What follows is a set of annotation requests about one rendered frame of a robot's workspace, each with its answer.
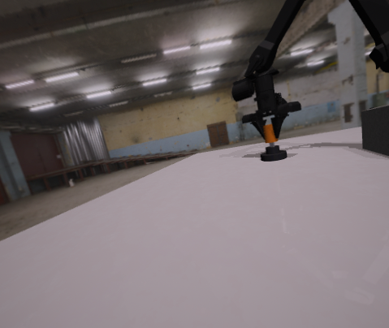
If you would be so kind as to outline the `orange knob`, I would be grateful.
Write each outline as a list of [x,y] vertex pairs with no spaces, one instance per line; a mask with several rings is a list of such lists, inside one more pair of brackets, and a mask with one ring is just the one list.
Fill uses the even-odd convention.
[[275,136],[274,136],[274,131],[273,131],[273,128],[272,128],[272,124],[267,124],[267,125],[265,125],[263,127],[264,127],[266,143],[271,143],[271,142],[278,141],[278,138],[275,138]]

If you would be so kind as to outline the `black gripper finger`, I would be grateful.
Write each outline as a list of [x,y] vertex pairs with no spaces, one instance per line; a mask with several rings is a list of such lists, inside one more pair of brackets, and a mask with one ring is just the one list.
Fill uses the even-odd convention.
[[266,123],[266,119],[252,122],[251,124],[261,133],[262,137],[265,139],[264,127]]
[[279,133],[280,133],[282,123],[287,116],[289,116],[289,114],[270,118],[275,138],[279,138]]

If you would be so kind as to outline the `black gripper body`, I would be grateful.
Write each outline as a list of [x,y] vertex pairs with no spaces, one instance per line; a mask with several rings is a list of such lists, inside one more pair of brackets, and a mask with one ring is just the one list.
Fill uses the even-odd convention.
[[[254,101],[257,102],[258,106],[258,110],[256,110],[257,113],[244,115],[242,118],[242,123],[264,120],[263,117],[273,114],[274,116],[284,116],[287,115],[287,113],[301,110],[301,106],[298,101],[276,106],[275,97],[277,96],[278,94],[274,93],[274,89],[258,93],[256,98],[254,98]],[[270,112],[270,110],[272,111]]]

